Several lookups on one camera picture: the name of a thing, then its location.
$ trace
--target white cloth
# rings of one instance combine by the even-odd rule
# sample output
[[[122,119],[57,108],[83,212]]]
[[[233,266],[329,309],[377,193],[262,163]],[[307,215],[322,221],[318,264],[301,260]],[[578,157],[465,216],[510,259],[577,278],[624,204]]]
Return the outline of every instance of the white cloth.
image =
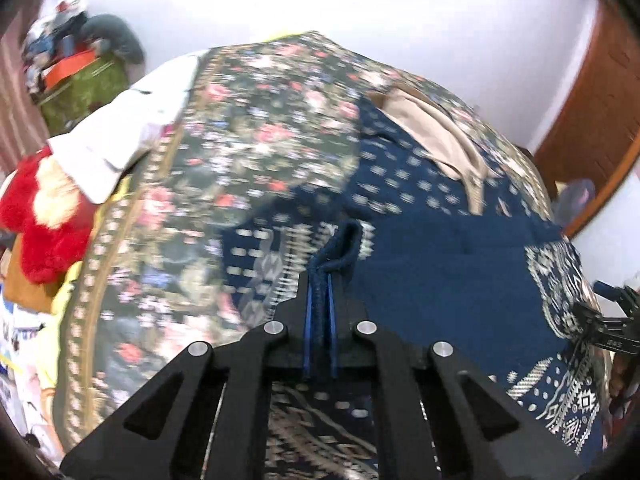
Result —
[[[59,165],[93,203],[104,203],[122,173],[151,150],[186,104],[200,57],[172,59],[143,77],[71,132],[49,139]]]

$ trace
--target brown cloth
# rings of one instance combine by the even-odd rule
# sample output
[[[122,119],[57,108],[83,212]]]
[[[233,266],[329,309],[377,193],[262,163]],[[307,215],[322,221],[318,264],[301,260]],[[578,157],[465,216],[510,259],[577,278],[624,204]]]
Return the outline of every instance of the brown cloth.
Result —
[[[51,302],[65,279],[62,272],[55,282],[31,283],[24,276],[20,260],[22,259],[22,234],[15,239],[14,250],[9,261],[2,294],[8,301],[13,301],[24,308],[50,314]]]

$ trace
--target beige cloth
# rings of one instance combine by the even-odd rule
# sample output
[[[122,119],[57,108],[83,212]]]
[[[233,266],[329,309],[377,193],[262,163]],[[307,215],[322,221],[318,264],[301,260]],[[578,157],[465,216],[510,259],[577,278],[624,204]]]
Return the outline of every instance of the beige cloth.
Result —
[[[405,84],[388,94],[372,92],[372,102],[424,147],[440,171],[465,186],[469,212],[481,215],[484,180],[493,175],[476,146],[427,96]]]

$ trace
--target orange box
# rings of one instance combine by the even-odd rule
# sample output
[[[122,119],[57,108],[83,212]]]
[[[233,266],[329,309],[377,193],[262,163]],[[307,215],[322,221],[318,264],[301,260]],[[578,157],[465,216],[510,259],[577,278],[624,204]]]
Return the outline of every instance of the orange box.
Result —
[[[75,74],[88,64],[95,61],[95,52],[93,50],[84,50],[70,57],[65,57],[57,62],[49,73],[44,76],[44,82],[47,90],[53,88],[57,83],[65,77]]]

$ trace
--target metal screw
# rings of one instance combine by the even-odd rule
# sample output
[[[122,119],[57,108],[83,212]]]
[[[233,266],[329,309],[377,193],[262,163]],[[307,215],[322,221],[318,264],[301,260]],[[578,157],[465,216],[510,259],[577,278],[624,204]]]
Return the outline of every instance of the metal screw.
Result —
[[[440,357],[449,357],[453,354],[453,346],[446,341],[438,341],[433,345],[433,351]]]
[[[356,325],[356,330],[365,335],[373,334],[377,329],[378,327],[373,321],[361,321]]]
[[[279,321],[268,321],[264,324],[264,331],[267,334],[276,335],[284,330],[284,325]]]
[[[207,344],[203,341],[191,343],[189,345],[189,353],[194,357],[204,355],[207,353]]]

